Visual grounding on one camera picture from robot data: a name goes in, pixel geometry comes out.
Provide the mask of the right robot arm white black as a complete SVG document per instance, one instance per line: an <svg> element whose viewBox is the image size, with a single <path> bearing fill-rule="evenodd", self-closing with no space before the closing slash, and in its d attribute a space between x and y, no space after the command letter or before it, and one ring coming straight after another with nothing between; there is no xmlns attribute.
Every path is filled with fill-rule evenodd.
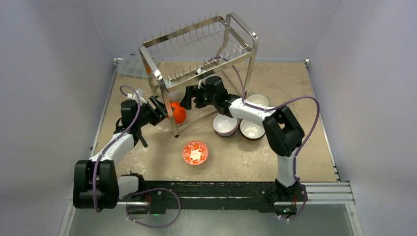
<svg viewBox="0 0 417 236"><path fill-rule="evenodd" d="M247 102L241 96L228 93L218 76L206 78L200 86L187 86L180 105L187 110L212 105L221 115L263 127L269 147L277 155L277 196L288 200L295 194L299 186L297 154L304 130L288 106L261 107Z"/></svg>

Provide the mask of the stainless steel dish rack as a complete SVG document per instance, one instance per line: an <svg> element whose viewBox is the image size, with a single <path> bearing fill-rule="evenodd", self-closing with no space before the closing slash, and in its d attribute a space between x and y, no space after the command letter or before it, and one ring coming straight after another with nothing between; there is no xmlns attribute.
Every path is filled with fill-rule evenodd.
<svg viewBox="0 0 417 236"><path fill-rule="evenodd" d="M168 93L179 90L182 101L186 87L198 84L195 73L201 67L212 69L212 76L222 79L228 93L244 99L257 49L257 34L234 12L180 27L142 44L139 52L149 86L153 95L163 99L175 137L181 128L218 111L212 105L193 107L186 110L185 122L176 124Z"/></svg>

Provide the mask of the orange white floral bowl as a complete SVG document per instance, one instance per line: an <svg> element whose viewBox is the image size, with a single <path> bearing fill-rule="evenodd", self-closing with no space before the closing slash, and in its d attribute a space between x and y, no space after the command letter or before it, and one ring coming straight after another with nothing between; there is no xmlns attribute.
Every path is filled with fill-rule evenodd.
<svg viewBox="0 0 417 236"><path fill-rule="evenodd" d="M183 160L192 166L203 164L209 155L208 147L201 141L190 141L182 149Z"/></svg>

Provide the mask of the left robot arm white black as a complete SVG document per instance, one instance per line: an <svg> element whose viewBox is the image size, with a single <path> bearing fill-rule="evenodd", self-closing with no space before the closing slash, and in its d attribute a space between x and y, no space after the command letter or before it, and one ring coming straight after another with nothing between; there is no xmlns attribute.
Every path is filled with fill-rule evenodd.
<svg viewBox="0 0 417 236"><path fill-rule="evenodd" d="M129 173L117 176L116 164L137 143L147 147L141 128L156 126L167 118L166 106L154 96L146 102L127 99L120 105L120 118L109 143L88 160L80 160L74 168L73 205L80 209L113 209L125 196L134 201L145 198L146 184L143 176Z"/></svg>

